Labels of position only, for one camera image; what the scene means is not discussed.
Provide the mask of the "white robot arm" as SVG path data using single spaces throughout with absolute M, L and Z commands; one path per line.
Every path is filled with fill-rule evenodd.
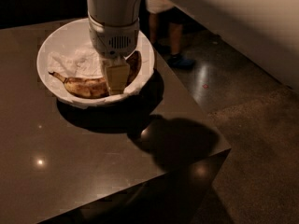
M 87 0 L 90 38 L 106 58 L 104 76 L 110 95 L 121 94 L 127 84 L 125 58 L 137 46 L 141 0 Z

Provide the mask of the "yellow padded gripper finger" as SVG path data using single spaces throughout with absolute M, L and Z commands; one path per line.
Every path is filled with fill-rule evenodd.
M 101 71 L 106 80 L 109 94 L 122 94 L 130 73 L 130 65 L 125 59 L 122 56 L 113 59 L 104 59 Z

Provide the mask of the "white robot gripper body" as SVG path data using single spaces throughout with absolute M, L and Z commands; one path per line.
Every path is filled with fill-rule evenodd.
M 139 19 L 121 26 L 111 26 L 88 17 L 89 33 L 93 47 L 105 58 L 129 56 L 137 46 Z

